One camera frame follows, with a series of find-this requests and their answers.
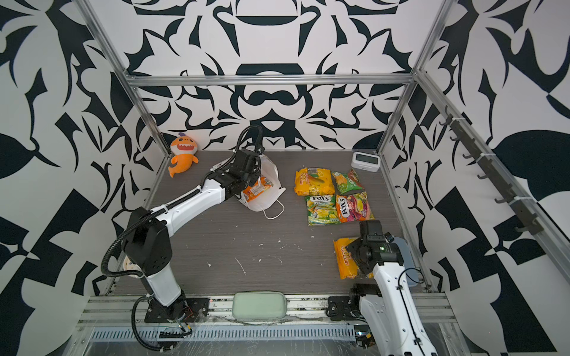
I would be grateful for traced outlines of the patterned paper gift bag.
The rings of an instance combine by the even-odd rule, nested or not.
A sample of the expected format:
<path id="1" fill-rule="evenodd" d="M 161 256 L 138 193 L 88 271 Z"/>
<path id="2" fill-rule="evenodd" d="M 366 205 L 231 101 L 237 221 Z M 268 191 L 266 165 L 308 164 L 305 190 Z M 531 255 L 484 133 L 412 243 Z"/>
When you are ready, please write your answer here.
<path id="1" fill-rule="evenodd" d="M 253 187 L 247 187 L 238 196 L 238 201 L 252 212 L 263 212 L 265 218 L 274 220 L 280 217 L 285 207 L 279 197 L 286 188 L 279 181 L 278 169 L 267 155 L 261 155 L 261 175 Z M 275 203 L 281 206 L 281 211 L 274 217 L 267 216 L 267 210 Z"/>

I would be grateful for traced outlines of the yellow snack packet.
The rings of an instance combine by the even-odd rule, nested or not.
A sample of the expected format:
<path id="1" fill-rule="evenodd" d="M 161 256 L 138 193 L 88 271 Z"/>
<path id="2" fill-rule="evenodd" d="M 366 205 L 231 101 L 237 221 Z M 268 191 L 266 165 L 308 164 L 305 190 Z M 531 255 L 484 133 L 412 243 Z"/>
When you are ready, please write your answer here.
<path id="1" fill-rule="evenodd" d="M 342 280 L 344 279 L 364 279 L 373 277 L 373 274 L 364 274 L 355 261 L 351 257 L 347 246 L 350 245 L 356 238 L 340 238 L 334 242 L 335 256 L 338 264 L 339 275 Z"/>
<path id="2" fill-rule="evenodd" d="M 335 194 L 329 169 L 303 168 L 295 172 L 294 191 L 298 196 L 322 196 Z"/>

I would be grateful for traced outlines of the green Fox's candy packet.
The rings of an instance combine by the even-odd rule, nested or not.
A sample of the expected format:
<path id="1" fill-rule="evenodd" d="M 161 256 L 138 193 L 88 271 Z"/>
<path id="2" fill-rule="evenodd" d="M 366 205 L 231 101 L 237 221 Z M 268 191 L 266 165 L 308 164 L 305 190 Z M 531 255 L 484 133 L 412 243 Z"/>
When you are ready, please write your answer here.
<path id="1" fill-rule="evenodd" d="M 335 195 L 305 197 L 308 225 L 337 225 Z"/>

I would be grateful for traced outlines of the small green orange snack packet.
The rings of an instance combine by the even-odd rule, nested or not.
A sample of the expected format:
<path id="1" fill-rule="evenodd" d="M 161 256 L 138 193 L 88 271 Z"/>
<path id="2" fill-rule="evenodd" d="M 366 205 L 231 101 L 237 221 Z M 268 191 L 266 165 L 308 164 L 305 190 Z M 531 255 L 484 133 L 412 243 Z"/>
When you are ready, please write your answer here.
<path id="1" fill-rule="evenodd" d="M 333 171 L 332 175 L 340 194 L 364 190 L 363 185 L 360 183 L 359 176 L 354 169 L 351 169 L 348 173 Z"/>

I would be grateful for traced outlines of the orange pink Fox's candy packet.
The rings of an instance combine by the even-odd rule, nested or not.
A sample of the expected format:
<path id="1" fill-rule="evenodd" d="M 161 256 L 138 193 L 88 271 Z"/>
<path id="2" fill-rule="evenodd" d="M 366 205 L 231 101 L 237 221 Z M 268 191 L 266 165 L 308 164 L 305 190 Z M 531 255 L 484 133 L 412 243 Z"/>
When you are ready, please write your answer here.
<path id="1" fill-rule="evenodd" d="M 347 196 L 337 195 L 335 207 L 340 223 L 375 219 L 366 191 Z"/>

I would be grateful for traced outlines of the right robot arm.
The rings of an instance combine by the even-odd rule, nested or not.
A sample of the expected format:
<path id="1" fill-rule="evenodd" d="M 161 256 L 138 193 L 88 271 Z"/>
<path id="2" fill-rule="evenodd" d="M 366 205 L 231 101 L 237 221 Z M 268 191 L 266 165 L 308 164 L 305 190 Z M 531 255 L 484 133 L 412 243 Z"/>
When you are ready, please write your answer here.
<path id="1" fill-rule="evenodd" d="M 365 274 L 372 274 L 378 292 L 359 297 L 359 313 L 368 324 L 381 355 L 437 355 L 422 324 L 409 288 L 399 246 L 378 220 L 359 223 L 359 237 L 347 246 Z"/>

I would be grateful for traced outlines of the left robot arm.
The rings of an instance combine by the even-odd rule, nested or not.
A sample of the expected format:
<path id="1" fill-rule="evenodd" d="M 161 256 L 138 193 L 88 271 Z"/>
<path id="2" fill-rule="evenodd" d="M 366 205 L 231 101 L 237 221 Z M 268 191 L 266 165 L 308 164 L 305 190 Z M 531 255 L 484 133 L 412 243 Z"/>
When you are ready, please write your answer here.
<path id="1" fill-rule="evenodd" d="M 245 128 L 238 136 L 230 158 L 210 169 L 193 190 L 155 209 L 137 209 L 128 227 L 103 255 L 100 265 L 106 277 L 134 276 L 145 282 L 147 295 L 135 301 L 131 326 L 137 342 L 147 350 L 164 352 L 160 344 L 146 342 L 137 331 L 136 313 L 140 302 L 158 308 L 165 319 L 179 326 L 179 338 L 191 335 L 186 325 L 190 310 L 186 296 L 171 267 L 171 238 L 185 224 L 252 187 L 261 176 L 263 129 L 259 125 Z"/>

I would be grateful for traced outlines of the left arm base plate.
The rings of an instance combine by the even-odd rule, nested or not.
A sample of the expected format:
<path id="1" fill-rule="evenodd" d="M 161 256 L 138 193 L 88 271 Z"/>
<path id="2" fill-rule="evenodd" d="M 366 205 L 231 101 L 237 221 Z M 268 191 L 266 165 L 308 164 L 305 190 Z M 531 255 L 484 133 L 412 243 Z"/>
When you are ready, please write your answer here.
<path id="1" fill-rule="evenodd" d="M 146 323 L 167 323 L 175 321 L 194 323 L 208 315 L 209 298 L 178 298 L 171 306 L 163 306 L 154 298 L 151 299 L 144 321 Z"/>

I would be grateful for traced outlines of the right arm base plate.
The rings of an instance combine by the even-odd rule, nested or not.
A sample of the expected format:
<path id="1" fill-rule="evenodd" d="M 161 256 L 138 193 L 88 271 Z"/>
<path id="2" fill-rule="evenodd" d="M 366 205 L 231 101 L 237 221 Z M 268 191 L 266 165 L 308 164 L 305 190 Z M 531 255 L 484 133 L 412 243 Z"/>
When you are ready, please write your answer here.
<path id="1" fill-rule="evenodd" d="M 356 301 L 351 297 L 345 296 L 330 296 L 327 299 L 325 314 L 333 321 L 365 320 L 359 311 Z"/>

